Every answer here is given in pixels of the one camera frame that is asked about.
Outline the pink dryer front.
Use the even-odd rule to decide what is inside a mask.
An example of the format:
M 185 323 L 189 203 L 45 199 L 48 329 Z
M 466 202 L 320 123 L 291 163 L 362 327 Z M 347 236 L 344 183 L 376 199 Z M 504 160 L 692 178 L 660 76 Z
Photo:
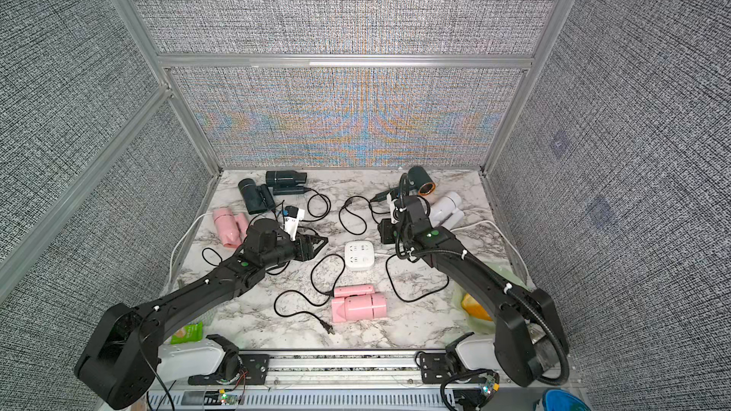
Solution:
M 388 316 L 386 297 L 373 285 L 336 287 L 331 301 L 333 323 L 382 319 Z

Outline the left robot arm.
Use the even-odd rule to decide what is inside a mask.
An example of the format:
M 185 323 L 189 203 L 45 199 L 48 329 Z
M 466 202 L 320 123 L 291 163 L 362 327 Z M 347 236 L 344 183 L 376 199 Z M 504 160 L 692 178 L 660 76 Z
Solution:
M 163 384 L 159 347 L 178 329 L 249 292 L 269 268 L 308 262 L 328 243 L 317 234 L 289 234 L 272 219 L 254 222 L 236 251 L 204 277 L 139 306 L 110 307 L 83 349 L 74 376 L 114 410 L 133 405 L 153 384 Z

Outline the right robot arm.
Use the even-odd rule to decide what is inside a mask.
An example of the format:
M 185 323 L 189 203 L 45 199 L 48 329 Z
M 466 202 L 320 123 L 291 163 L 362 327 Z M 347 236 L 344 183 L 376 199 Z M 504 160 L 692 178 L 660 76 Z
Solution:
M 529 291 L 506 279 L 468 251 L 446 228 L 432 226 L 420 197 L 400 197 L 394 203 L 397 255 L 409 262 L 425 262 L 447 275 L 472 296 L 493 319 L 494 354 L 502 371 L 518 386 L 542 382 L 562 386 L 569 379 L 567 336 L 552 298 Z M 557 357 L 560 372 L 546 375 L 528 325 L 544 331 L 544 340 Z

